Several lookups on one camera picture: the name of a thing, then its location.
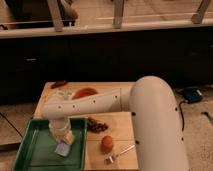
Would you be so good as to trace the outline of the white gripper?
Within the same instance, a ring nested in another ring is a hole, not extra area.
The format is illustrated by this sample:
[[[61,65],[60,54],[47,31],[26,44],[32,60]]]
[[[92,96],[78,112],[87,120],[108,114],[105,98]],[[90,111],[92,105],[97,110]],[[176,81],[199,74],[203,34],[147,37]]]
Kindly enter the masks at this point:
[[[62,141],[68,145],[73,144],[75,137],[72,134],[71,124],[67,118],[51,120],[49,122],[49,128],[56,139],[62,139]]]

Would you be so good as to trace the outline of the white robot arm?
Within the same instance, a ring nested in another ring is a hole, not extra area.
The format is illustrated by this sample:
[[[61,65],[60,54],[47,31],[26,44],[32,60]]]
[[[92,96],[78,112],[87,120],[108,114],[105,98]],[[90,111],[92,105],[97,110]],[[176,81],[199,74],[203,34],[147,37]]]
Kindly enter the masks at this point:
[[[54,129],[64,127],[69,116],[121,111],[133,114],[139,171],[190,170],[178,105],[159,77],[145,76],[130,87],[74,100],[56,93],[41,108]]]

